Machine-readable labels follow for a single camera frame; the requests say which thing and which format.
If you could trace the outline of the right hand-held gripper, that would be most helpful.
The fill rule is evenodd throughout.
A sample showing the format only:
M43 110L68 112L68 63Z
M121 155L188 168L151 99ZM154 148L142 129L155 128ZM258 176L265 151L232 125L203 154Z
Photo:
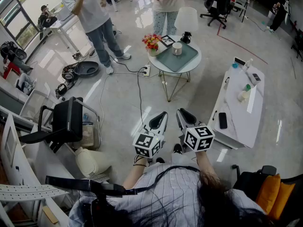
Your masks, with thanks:
M207 151L215 139L215 134L210 126L204 122L196 122L196 117L180 108L176 112L178 126L183 133L181 145L194 152Z

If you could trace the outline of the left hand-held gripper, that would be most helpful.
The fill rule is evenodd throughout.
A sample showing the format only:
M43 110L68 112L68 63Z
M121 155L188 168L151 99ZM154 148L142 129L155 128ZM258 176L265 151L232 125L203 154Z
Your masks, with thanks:
M137 155L152 159L162 148L168 113L162 112L148 121L135 134L133 146Z

